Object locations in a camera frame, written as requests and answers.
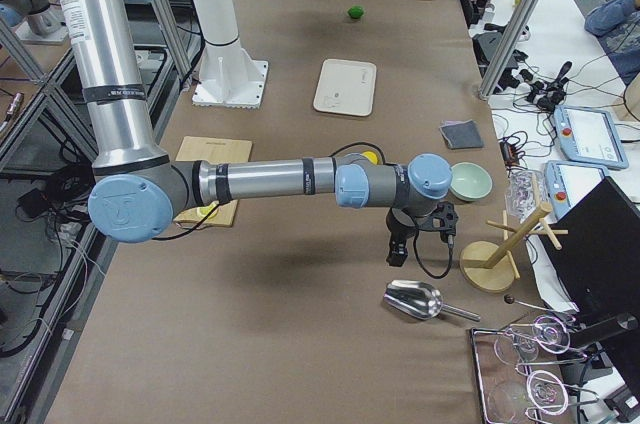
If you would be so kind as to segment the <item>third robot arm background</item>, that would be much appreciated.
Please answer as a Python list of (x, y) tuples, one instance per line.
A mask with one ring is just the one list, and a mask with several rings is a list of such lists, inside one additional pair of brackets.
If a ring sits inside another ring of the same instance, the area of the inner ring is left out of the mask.
[(26, 44), (62, 45), (68, 36), (61, 11), (49, 0), (1, 0), (1, 17)]

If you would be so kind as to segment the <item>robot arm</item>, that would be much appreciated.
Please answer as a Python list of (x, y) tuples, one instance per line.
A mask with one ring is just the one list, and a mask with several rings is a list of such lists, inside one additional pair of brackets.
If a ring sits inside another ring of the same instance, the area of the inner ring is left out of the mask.
[(450, 164), (421, 154), (407, 165), (366, 156), (218, 163), (172, 161), (154, 137), (125, 0), (59, 0), (98, 146), (88, 199), (94, 226), (124, 243), (162, 240), (181, 212), (244, 198), (331, 193), (341, 207), (387, 210), (388, 262), (447, 196)]

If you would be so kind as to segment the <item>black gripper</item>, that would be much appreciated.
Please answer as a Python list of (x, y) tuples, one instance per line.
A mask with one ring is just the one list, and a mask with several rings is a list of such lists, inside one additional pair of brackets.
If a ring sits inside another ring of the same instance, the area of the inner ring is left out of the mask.
[(386, 262), (392, 267), (402, 267), (410, 251), (416, 253), (416, 238), (420, 232), (418, 219), (392, 208), (387, 212), (386, 226), (390, 232)]

